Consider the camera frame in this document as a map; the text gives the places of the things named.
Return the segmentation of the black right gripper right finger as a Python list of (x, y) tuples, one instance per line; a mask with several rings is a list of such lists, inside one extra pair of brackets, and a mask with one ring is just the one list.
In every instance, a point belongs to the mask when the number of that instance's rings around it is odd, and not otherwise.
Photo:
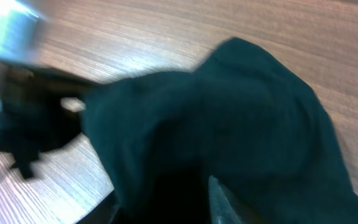
[(212, 224), (244, 224), (240, 201), (213, 175), (208, 179), (208, 195)]

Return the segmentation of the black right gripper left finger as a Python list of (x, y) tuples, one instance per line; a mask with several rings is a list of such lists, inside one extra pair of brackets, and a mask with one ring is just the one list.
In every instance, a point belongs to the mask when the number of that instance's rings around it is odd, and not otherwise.
[(112, 191), (76, 224), (114, 224), (117, 223), (118, 213), (119, 202), (115, 192)]

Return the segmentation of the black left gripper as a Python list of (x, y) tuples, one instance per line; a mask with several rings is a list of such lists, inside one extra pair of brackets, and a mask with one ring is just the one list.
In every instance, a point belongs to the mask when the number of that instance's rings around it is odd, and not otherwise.
[(81, 115), (62, 99), (83, 100), (100, 83), (54, 67), (0, 58), (0, 152), (13, 156), (23, 179), (35, 174), (41, 153), (60, 149), (81, 133)]

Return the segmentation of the black shorts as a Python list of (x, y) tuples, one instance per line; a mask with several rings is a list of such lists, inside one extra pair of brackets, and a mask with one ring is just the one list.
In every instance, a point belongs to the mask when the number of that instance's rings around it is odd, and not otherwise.
[(125, 78), (64, 98), (119, 202), (117, 223), (211, 223), (213, 175), (244, 223), (358, 223), (358, 196), (314, 91), (233, 37), (192, 72)]

